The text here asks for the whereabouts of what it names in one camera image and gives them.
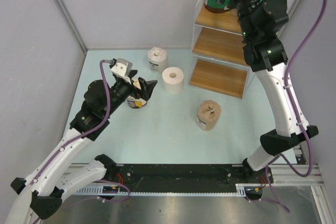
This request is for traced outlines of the cream cartoon roll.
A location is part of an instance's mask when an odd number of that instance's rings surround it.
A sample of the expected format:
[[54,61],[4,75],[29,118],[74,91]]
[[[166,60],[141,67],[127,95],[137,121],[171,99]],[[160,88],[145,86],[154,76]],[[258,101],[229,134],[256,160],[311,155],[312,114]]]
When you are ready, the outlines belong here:
[[[141,90],[141,86],[139,83],[138,78],[132,78],[133,80],[133,86]],[[139,109],[147,105],[147,101],[141,98],[139,95],[136,97],[128,96],[127,97],[127,104],[129,107],[133,109]]]

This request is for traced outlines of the unwrapped white paper roll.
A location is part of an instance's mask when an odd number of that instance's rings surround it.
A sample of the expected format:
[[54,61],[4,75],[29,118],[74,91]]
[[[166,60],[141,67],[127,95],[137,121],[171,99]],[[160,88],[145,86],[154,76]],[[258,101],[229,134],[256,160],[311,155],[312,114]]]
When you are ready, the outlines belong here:
[[163,87],[169,94],[179,94],[184,86],[184,73],[178,67],[168,67],[162,72]]

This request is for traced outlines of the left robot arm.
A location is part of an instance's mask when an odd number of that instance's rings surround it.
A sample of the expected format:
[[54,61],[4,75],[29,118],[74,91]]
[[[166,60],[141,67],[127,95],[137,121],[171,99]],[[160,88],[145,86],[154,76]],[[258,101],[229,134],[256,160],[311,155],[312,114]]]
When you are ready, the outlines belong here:
[[157,80],[145,81],[139,77],[135,86],[132,77],[120,77],[113,73],[115,83],[108,86],[106,79],[95,80],[88,86],[80,111],[70,122],[63,139],[43,161],[25,178],[15,178],[11,188],[18,194],[6,223],[29,223],[32,214],[45,220],[61,207],[62,203],[86,185],[115,178],[115,162],[107,155],[98,155],[91,163],[76,173],[64,176],[72,160],[93,143],[109,125],[110,115],[129,97],[148,101]]

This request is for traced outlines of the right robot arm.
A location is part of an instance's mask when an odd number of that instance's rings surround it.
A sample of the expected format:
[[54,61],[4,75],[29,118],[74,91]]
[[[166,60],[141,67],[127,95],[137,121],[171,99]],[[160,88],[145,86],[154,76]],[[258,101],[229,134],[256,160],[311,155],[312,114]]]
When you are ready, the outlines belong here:
[[288,22],[286,0],[216,0],[235,9],[243,36],[245,62],[261,82],[275,120],[275,129],[260,136],[260,146],[243,161],[242,176],[249,183],[283,152],[301,142],[310,144],[319,131],[305,119],[293,90],[291,63],[277,36]]

